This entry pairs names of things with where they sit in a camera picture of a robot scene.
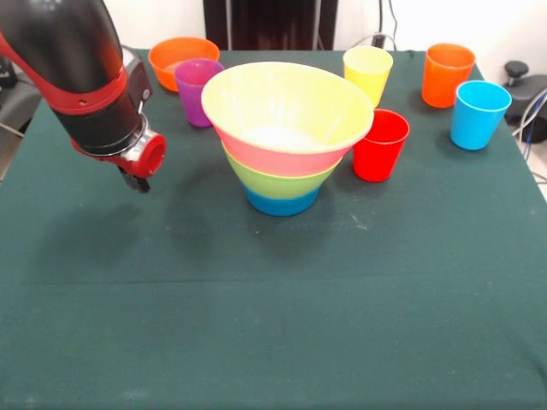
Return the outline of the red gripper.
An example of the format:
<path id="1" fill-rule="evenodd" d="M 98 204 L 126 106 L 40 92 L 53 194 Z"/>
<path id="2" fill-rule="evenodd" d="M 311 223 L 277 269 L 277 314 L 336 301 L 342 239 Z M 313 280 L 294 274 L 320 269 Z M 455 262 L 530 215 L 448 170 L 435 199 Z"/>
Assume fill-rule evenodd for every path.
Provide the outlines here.
<path id="1" fill-rule="evenodd" d="M 116 165 L 126 184 L 140 193 L 148 193 L 151 177 L 162 165 L 167 150 L 166 138 L 152 132 L 142 136 L 132 147 L 113 155 L 91 155 L 71 138 L 72 146 L 82 155 Z"/>

